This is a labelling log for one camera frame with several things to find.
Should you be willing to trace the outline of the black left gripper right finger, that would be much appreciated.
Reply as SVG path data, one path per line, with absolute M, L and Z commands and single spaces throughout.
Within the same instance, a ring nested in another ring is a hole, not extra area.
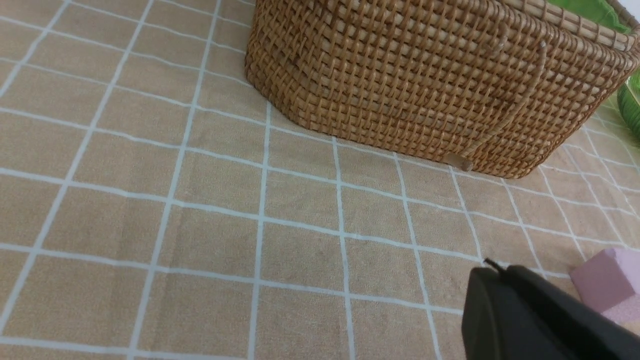
M 505 270 L 514 289 L 575 360 L 637 360 L 639 337 L 521 265 Z

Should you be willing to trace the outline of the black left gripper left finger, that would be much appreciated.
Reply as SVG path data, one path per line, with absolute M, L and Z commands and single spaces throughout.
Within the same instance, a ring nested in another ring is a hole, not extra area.
M 526 297 L 506 280 L 506 268 L 485 259 L 471 269 L 462 312 L 467 360 L 564 360 L 566 350 Z

